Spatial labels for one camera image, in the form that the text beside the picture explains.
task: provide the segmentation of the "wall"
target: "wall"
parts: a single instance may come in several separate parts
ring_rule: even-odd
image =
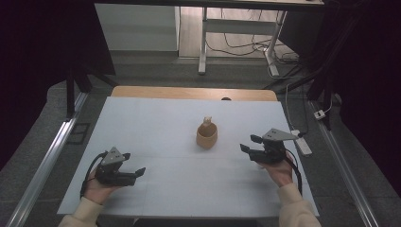
[[[96,11],[110,50],[178,50],[178,7],[96,4]]]

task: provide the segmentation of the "sleeve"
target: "sleeve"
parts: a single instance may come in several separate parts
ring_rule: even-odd
[[[294,183],[287,184],[278,189],[278,196],[282,203],[279,222],[280,227],[320,227],[312,205],[305,201]]]
[[[96,220],[102,209],[102,205],[82,197],[75,213],[64,216],[59,227],[96,227]]]

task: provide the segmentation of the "human hand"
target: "human hand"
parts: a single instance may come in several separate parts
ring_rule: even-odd
[[[83,196],[86,199],[101,205],[115,190],[121,188],[122,186],[108,186],[101,184],[95,178],[95,173],[96,170],[93,170],[89,175],[87,179],[86,190]]]
[[[292,162],[292,158],[288,155],[288,152],[286,152],[286,155]],[[269,172],[271,179],[277,183],[279,187],[292,183],[292,167],[285,160],[273,165],[267,165],[263,163],[258,164],[260,164]]]

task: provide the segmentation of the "gray carpet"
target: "gray carpet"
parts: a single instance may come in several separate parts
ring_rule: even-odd
[[[198,65],[194,60],[151,58],[136,61],[137,63],[126,60],[127,58],[114,58],[117,76],[109,77],[121,85],[261,89],[273,82],[268,76],[266,63],[261,60],[226,61],[223,64],[210,61],[204,77],[198,75]],[[280,70],[285,72],[289,67],[283,65]],[[57,226],[61,220],[56,214],[57,209],[86,148],[103,103],[112,91],[112,87],[95,77],[91,77],[91,81],[94,89],[84,104],[75,133],[69,137],[63,148],[25,226]],[[302,98],[301,89],[289,93],[288,110],[292,124],[298,130],[305,131],[307,126]],[[284,106],[285,98],[279,96],[279,100]],[[333,133],[340,142],[347,161],[381,226],[398,226],[401,222],[401,200],[363,146],[342,125],[339,109],[340,104],[336,102],[332,108],[331,121]],[[65,111],[65,84],[61,83],[49,90],[48,102],[42,115],[13,158],[0,172],[0,226],[6,225],[18,200],[24,194],[64,120]],[[365,226],[307,105],[306,112],[309,130],[305,140],[313,155],[302,157],[301,162],[321,214],[319,220],[323,226]],[[99,220],[102,226],[132,226],[133,223],[128,218],[100,217]],[[263,226],[278,226],[277,218],[259,222]]]

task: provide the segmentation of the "table surface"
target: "table surface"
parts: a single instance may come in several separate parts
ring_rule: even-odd
[[[276,94],[270,90],[183,87],[117,86],[113,89],[112,96],[208,100],[221,100],[229,97],[231,100],[237,101],[277,101]]]
[[[233,101],[220,101],[223,96]],[[206,115],[212,115],[218,125],[218,141],[209,150],[195,142],[196,129]],[[74,212],[89,164],[100,152],[117,147],[121,153],[131,153],[120,171],[147,170],[135,186],[113,193],[103,214],[130,218],[277,217],[281,205],[276,184],[239,148],[242,143],[261,149],[251,142],[250,134],[263,135],[271,128],[289,131],[281,103],[272,91],[116,87],[58,213]],[[295,151],[292,141],[285,146]],[[299,165],[304,198],[318,214]]]

